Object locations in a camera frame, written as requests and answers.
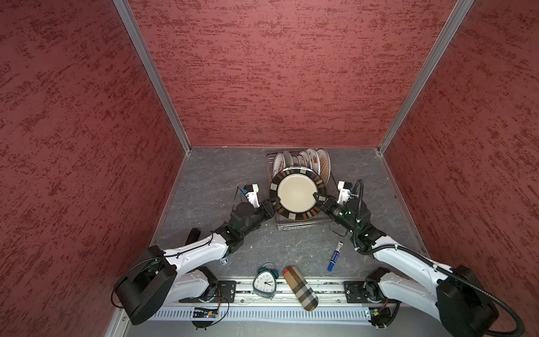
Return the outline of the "dark striped rim plate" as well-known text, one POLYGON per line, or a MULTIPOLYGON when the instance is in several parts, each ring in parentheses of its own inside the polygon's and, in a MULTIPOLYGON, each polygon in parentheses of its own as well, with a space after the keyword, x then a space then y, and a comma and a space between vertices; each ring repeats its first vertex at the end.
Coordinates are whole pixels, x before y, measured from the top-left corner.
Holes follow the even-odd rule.
POLYGON ((275 211, 289 220, 303 221, 321 212, 313 193, 324 196, 326 186, 321 177, 309 168, 289 167, 280 171, 269 186, 269 197, 279 197, 275 211))

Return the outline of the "plain white plate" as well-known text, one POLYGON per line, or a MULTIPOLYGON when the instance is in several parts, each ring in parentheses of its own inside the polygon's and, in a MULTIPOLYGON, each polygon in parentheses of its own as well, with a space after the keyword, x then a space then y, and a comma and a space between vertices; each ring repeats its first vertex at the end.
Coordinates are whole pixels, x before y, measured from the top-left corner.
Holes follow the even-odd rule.
POLYGON ((285 163, 285 167, 288 168, 288 167, 292 167, 293 166, 293 159, 292 159, 292 155, 289 151, 283 151, 283 158, 284 158, 284 163, 285 163))

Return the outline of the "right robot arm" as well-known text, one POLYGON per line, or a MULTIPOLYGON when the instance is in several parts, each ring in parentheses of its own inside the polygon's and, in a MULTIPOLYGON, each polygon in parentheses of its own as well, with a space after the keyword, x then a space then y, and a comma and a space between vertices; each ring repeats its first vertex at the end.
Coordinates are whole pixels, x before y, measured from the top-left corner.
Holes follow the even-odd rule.
POLYGON ((355 251, 391 265, 400 278, 379 268, 365 279, 371 301, 391 299, 429 314, 452 336, 523 336, 525 325, 508 304, 486 291, 477 275, 464 265, 452 268, 396 242, 370 222, 363 202, 364 182, 346 183, 348 199, 339 201, 314 193, 316 205, 352 234, 355 251))

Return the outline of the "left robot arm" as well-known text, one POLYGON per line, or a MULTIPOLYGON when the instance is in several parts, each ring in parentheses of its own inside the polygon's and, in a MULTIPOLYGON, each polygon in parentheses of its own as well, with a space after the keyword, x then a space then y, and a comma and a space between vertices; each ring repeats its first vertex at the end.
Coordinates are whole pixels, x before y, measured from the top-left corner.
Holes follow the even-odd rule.
POLYGON ((210 296, 217 279, 205 265, 236 252, 248 234, 275 215, 279 202, 278 197, 266 199, 257 208, 242 202, 230 220, 202 240, 175 249, 154 245, 144 250, 112 290, 131 324, 146 322, 164 304, 210 296))

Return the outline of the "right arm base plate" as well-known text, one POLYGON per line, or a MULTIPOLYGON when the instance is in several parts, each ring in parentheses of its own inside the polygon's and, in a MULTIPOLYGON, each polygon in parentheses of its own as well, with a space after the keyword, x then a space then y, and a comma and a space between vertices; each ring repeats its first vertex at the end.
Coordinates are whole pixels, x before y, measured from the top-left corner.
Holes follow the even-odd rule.
POLYGON ((386 297, 380 286, 373 281, 344 281, 344 293, 348 304, 362 304, 381 308, 394 305, 396 300, 386 297))

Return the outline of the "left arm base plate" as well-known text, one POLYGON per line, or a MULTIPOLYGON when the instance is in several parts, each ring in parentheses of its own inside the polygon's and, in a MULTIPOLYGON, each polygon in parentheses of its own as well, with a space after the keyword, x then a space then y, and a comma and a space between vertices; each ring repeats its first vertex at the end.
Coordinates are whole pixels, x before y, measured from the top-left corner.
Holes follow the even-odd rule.
POLYGON ((220 280, 216 283, 216 288, 212 294, 207 294, 199 298, 187 298, 179 300, 179 303, 233 303, 237 288, 234 280, 220 280))

